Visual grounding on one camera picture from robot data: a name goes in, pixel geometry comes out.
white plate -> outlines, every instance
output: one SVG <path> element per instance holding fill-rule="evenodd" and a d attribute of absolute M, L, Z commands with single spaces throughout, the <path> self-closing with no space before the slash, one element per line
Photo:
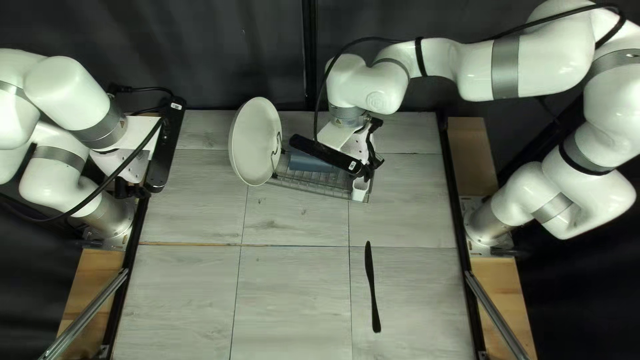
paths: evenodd
<path fill-rule="evenodd" d="M 236 112 L 229 132 L 229 160 L 246 184 L 262 185 L 280 160 L 282 125 L 276 108 L 263 97 L 254 97 Z"/>

wire dish rack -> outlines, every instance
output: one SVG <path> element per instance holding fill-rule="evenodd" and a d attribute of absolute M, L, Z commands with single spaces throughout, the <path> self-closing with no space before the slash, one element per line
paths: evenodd
<path fill-rule="evenodd" d="M 280 156 L 267 184 L 351 200 L 353 178 L 347 172 L 337 168 L 333 172 L 289 170 L 290 159 L 288 152 Z M 365 195 L 363 202 L 369 202 L 369 194 Z"/>

floor tile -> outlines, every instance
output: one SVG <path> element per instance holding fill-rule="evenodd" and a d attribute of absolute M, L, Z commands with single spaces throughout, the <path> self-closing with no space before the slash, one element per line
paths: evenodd
<path fill-rule="evenodd" d="M 441 154 L 436 113 L 377 115 L 384 121 L 376 130 L 376 151 L 398 154 Z"/>
<path fill-rule="evenodd" d="M 234 110 L 188 110 L 185 113 L 178 149 L 228 150 L 228 138 Z M 289 143 L 293 134 L 313 137 L 311 111 L 280 111 L 282 140 Z M 318 115 L 318 131 L 329 121 L 330 114 Z M 384 120 L 375 132 L 376 150 L 388 153 L 441 154 L 435 113 L 394 113 L 373 116 Z"/>
<path fill-rule="evenodd" d="M 474 358 L 455 249 L 372 248 L 378 334 L 364 248 L 351 247 L 350 254 L 353 359 Z"/>
<path fill-rule="evenodd" d="M 251 186 L 243 243 L 346 246 L 347 202 L 272 184 Z"/>
<path fill-rule="evenodd" d="M 347 247 L 242 247 L 232 360 L 351 360 Z"/>
<path fill-rule="evenodd" d="M 368 204 L 349 203 L 352 246 L 455 247 L 442 156 L 383 154 Z"/>
<path fill-rule="evenodd" d="M 236 246 L 140 245 L 114 358 L 229 358 Z"/>
<path fill-rule="evenodd" d="M 176 149 L 228 150 L 235 110 L 187 110 Z"/>
<path fill-rule="evenodd" d="M 176 150 L 166 188 L 151 197 L 141 241 L 240 243 L 246 193 L 227 151 Z"/>

silver joint band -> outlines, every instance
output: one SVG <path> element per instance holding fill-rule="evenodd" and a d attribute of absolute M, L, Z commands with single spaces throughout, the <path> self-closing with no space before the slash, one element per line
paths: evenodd
<path fill-rule="evenodd" d="M 364 112 L 365 110 L 358 106 L 354 106 L 352 108 L 339 108 L 338 106 L 329 103 L 329 113 L 341 120 L 355 119 L 364 114 Z"/>
<path fill-rule="evenodd" d="M 575 131 L 572 132 L 571 135 L 567 136 L 566 139 L 564 139 L 562 146 L 566 155 L 569 156 L 569 158 L 573 160 L 573 162 L 575 162 L 582 168 L 585 168 L 592 172 L 601 173 L 610 172 L 611 170 L 615 169 L 615 167 L 603 167 L 589 160 L 589 158 L 587 158 L 582 153 L 582 151 L 580 151 L 580 149 L 578 148 L 578 144 L 575 142 Z"/>
<path fill-rule="evenodd" d="M 544 224 L 558 216 L 558 214 L 566 210 L 572 204 L 573 201 L 571 201 L 567 196 L 563 193 L 558 193 L 553 199 L 549 200 L 548 203 L 542 205 L 540 209 L 531 213 L 531 215 L 533 215 L 539 223 Z"/>
<path fill-rule="evenodd" d="M 507 225 L 495 216 L 489 199 L 465 220 L 465 229 L 474 241 L 492 246 L 502 235 L 515 229 L 515 226 Z"/>
<path fill-rule="evenodd" d="M 518 49 L 520 37 L 493 41 L 491 50 L 491 90 L 493 99 L 518 97 Z"/>
<path fill-rule="evenodd" d="M 396 59 L 392 59 L 392 58 L 382 58 L 382 59 L 376 60 L 373 64 L 371 64 L 371 67 L 374 67 L 376 64 L 379 64 L 379 63 L 393 63 L 393 64 L 396 64 L 396 65 L 400 66 L 404 70 L 404 73 L 406 74 L 406 78 L 407 79 L 411 79 L 411 75 L 409 75 L 409 70 L 400 61 L 398 61 Z"/>
<path fill-rule="evenodd" d="M 126 201 L 116 200 L 107 192 L 93 212 L 78 219 L 96 228 L 105 238 L 120 236 L 127 232 L 133 222 L 134 206 Z"/>
<path fill-rule="evenodd" d="M 24 93 L 24 90 L 22 88 L 19 88 L 13 84 L 9 84 L 5 81 L 0 80 L 0 90 L 8 92 L 9 94 L 13 94 L 16 95 L 17 97 L 20 97 L 21 99 L 29 102 L 30 104 L 33 105 L 33 103 L 31 102 L 31 100 L 29 100 L 29 98 L 27 97 L 27 95 Z"/>
<path fill-rule="evenodd" d="M 612 51 L 611 53 L 604 54 L 596 60 L 593 60 L 591 68 L 589 68 L 589 72 L 584 77 L 586 80 L 585 83 L 588 83 L 596 75 L 607 70 L 620 66 L 637 64 L 640 64 L 640 49 L 622 49 Z"/>
<path fill-rule="evenodd" d="M 60 149 L 53 146 L 36 147 L 36 151 L 33 153 L 33 156 L 31 158 L 60 161 L 61 163 L 69 165 L 79 172 L 82 172 L 82 169 L 84 167 L 84 160 L 80 156 L 65 149 Z"/>
<path fill-rule="evenodd" d="M 104 149 L 118 142 L 127 131 L 127 117 L 111 101 L 107 115 L 96 125 L 82 130 L 69 130 L 89 149 Z"/>

robotic arm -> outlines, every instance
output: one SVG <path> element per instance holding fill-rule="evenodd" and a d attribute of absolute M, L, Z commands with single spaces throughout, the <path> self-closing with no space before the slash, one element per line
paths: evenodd
<path fill-rule="evenodd" d="M 592 4 L 549 0 L 529 22 Z M 557 238 L 581 234 L 620 216 L 636 199 L 615 168 L 640 154 L 640 28 L 626 21 L 595 50 L 618 18 L 596 9 L 476 44 L 445 38 L 403 42 L 382 50 L 371 67 L 359 56 L 342 55 L 326 81 L 334 118 L 318 140 L 344 152 L 343 139 L 353 134 L 344 126 L 348 118 L 360 110 L 397 111 L 409 80 L 419 76 L 448 78 L 469 101 L 554 94 L 586 78 L 587 122 L 542 163 L 521 167 L 481 208 L 465 215 L 467 234 L 489 246 L 534 218 Z"/>
<path fill-rule="evenodd" d="M 41 111 L 59 127 L 40 121 Z M 111 173 L 156 122 L 152 117 L 128 119 L 71 58 L 0 49 L 0 184 L 14 177 L 35 144 L 19 185 L 28 201 L 60 212 L 76 207 L 98 188 L 81 176 L 89 155 L 105 173 Z M 145 146 L 148 158 L 136 159 L 145 166 L 156 138 L 157 133 Z M 139 183 L 141 175 L 131 170 L 120 173 L 132 183 Z M 126 237 L 133 211 L 131 202 L 103 191 L 71 216 L 113 239 Z"/>

